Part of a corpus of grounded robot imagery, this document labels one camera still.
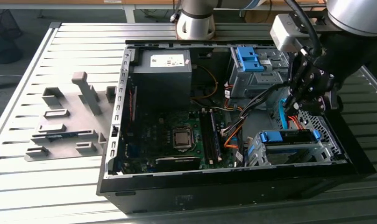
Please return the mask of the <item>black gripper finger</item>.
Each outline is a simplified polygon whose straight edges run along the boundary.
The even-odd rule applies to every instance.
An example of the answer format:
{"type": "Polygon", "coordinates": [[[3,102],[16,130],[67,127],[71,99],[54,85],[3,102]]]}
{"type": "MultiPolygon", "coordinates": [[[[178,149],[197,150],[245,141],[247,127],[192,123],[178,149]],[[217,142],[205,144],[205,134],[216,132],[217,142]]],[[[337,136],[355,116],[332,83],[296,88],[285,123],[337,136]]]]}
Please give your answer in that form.
{"type": "Polygon", "coordinates": [[[328,111],[343,111],[343,100],[337,91],[329,91],[313,99],[299,102],[299,110],[309,114],[325,114],[328,111]]]}
{"type": "Polygon", "coordinates": [[[296,114],[300,104],[309,95],[315,80],[312,62],[303,55],[292,55],[289,61],[289,95],[285,100],[285,113],[296,114]]]}

